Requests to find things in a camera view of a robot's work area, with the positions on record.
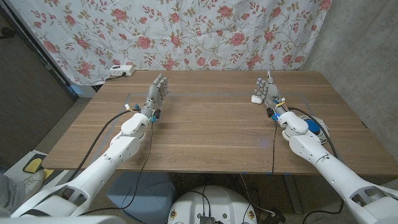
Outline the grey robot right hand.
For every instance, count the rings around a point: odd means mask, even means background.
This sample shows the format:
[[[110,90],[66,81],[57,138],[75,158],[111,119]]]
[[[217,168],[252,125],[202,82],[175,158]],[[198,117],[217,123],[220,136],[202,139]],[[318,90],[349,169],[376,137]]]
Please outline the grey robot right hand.
[[[265,104],[269,118],[277,119],[283,113],[288,112],[285,100],[275,85],[270,70],[267,71],[266,79],[261,77],[257,79],[256,85],[257,89],[254,89],[254,94]]]

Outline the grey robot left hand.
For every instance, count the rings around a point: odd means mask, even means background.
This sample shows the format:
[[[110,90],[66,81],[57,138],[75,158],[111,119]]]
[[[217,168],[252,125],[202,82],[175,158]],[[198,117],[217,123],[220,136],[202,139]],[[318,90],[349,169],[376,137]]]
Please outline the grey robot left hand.
[[[161,108],[168,93],[169,83],[167,77],[160,73],[148,89],[146,101],[144,102],[144,106],[141,108],[141,114],[151,118],[154,111]]]

